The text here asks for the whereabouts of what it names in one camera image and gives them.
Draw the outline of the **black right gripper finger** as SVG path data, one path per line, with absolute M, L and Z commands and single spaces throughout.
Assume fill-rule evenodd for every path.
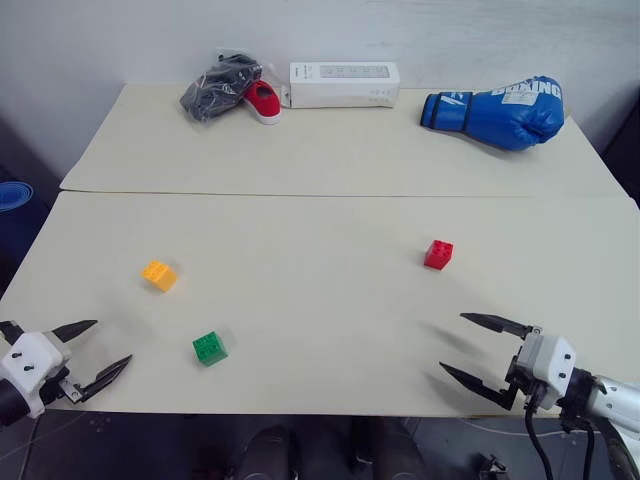
M 531 325 L 524 325 L 493 314 L 461 313 L 460 316 L 491 331 L 509 333 L 518 338 L 526 338 L 534 330 Z
M 510 383 L 507 389 L 492 390 L 478 377 L 442 362 L 440 362 L 439 365 L 466 389 L 495 403 L 505 410 L 512 409 L 518 393 L 518 387 L 516 385 Z

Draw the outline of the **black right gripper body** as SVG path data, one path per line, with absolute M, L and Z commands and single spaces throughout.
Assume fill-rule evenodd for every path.
M 504 392 L 504 405 L 512 406 L 518 391 L 530 395 L 537 382 L 534 375 L 534 365 L 540 355 L 544 337 L 541 330 L 533 326 L 507 325 L 504 327 L 504 331 L 523 340 L 523 344 L 512 358 L 505 376 L 509 388 Z

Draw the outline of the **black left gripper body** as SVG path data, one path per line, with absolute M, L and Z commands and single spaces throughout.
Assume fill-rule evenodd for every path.
M 45 406 L 66 398 L 72 404 L 81 402 L 84 393 L 80 384 L 70 374 L 67 367 L 62 367 L 55 375 L 48 378 L 39 391 L 40 399 Z

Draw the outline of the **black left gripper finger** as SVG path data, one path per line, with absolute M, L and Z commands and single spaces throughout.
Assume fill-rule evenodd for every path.
M 81 320 L 62 325 L 49 332 L 49 338 L 56 343 L 66 344 L 79 337 L 98 323 L 97 320 Z
M 81 402 L 86 402 L 91 399 L 111 383 L 122 373 L 122 371 L 128 366 L 132 359 L 132 355 L 123 357 L 122 359 L 112 363 L 105 369 L 101 370 L 95 377 L 95 380 L 81 388 Z

